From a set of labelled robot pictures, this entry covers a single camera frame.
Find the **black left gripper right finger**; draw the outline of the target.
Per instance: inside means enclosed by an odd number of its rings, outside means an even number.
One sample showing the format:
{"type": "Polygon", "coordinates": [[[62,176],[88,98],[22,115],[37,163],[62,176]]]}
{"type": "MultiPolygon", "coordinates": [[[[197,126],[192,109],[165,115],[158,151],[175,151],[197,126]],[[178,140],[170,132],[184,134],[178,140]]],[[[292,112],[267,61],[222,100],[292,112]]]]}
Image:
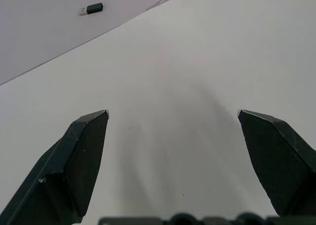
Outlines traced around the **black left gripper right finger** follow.
{"type": "Polygon", "coordinates": [[[253,169],[279,216],[316,214],[316,151],[285,121],[240,110],[253,169]]]}

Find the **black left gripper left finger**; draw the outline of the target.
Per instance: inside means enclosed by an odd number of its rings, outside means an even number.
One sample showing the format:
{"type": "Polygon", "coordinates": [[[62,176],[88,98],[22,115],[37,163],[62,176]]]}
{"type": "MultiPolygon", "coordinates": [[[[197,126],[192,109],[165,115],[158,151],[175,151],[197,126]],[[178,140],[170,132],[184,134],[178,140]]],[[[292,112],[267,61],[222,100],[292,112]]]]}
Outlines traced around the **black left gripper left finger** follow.
{"type": "Polygon", "coordinates": [[[0,215],[2,225],[82,222],[98,177],[109,112],[73,121],[36,162],[0,215]]]}

